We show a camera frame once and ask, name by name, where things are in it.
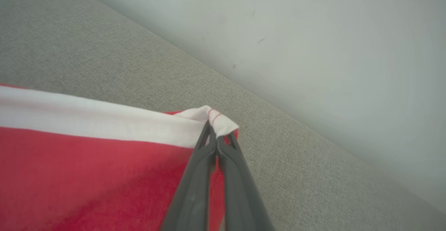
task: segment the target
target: fabric texture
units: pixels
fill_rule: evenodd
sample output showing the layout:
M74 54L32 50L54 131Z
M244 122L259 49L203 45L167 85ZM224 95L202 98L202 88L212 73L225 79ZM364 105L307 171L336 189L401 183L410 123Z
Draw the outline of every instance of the fabric texture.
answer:
M236 126L214 111L159 113L0 84L0 230L158 230L205 122ZM223 187L216 166L211 231Z
M0 82L155 111L209 105L277 230L446 230L397 182L96 0L0 0Z

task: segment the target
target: gray couch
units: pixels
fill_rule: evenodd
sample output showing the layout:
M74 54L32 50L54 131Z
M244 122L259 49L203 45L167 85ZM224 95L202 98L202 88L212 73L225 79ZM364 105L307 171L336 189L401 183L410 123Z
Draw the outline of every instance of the gray couch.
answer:
M0 29L0 83L228 115L277 230L446 230L394 180L96 0L0 0Z

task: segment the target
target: red cloth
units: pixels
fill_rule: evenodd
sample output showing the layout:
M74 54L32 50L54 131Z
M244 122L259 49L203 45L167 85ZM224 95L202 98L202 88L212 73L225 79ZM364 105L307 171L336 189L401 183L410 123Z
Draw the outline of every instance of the red cloth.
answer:
M0 230L158 230L192 151L0 126ZM218 168L210 181L217 231Z

